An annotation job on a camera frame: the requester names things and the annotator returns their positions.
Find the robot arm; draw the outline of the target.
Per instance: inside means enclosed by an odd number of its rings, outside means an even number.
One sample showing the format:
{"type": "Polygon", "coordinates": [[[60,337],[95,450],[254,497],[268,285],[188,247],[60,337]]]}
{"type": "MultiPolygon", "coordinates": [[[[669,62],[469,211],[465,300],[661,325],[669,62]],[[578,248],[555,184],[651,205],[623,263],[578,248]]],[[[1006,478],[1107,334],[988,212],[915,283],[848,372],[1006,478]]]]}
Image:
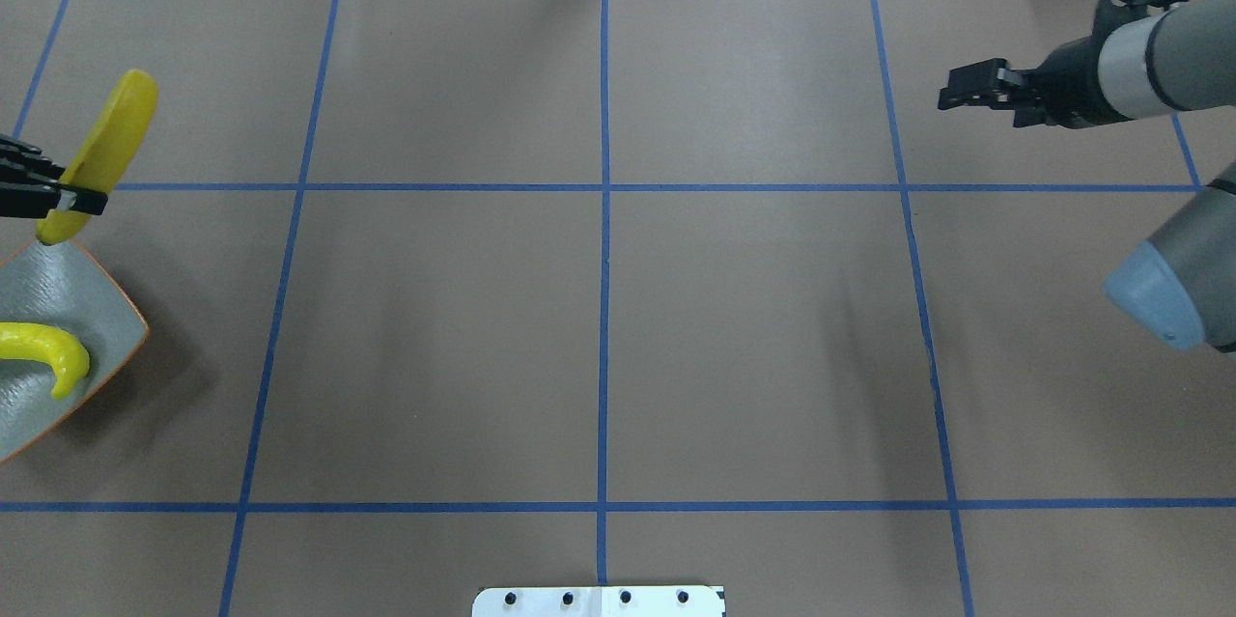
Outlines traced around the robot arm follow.
{"type": "Polygon", "coordinates": [[[1036,59],[979,52],[946,70],[923,110],[939,184],[1174,190],[1103,291],[1170,347],[1234,352],[1234,160],[1201,172],[1183,129],[1234,110],[1234,0],[1100,0],[1080,36],[1036,59]]]}

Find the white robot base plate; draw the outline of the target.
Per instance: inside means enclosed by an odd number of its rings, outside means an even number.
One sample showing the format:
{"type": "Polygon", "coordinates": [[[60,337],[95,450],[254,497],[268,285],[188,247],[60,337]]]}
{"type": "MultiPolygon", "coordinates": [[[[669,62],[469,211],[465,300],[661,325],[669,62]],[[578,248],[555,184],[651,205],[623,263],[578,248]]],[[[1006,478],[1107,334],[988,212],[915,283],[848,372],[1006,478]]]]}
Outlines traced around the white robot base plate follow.
{"type": "Polygon", "coordinates": [[[726,616],[724,589],[707,585],[491,587],[472,616],[726,616]]]}

